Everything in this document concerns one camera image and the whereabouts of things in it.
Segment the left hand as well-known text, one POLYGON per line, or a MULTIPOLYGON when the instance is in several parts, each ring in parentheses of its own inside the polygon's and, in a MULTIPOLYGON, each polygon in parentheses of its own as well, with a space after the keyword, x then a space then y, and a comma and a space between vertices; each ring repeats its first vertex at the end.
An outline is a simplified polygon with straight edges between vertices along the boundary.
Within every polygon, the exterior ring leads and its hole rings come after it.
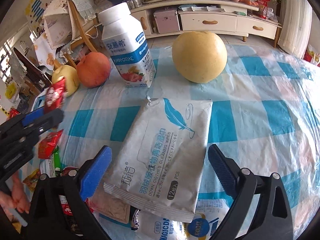
POLYGON ((18 172, 15 172, 11 178, 13 182, 11 196, 1 192, 1 206, 17 209, 19 213, 29 213, 30 202, 24 192, 23 183, 18 176, 18 172))

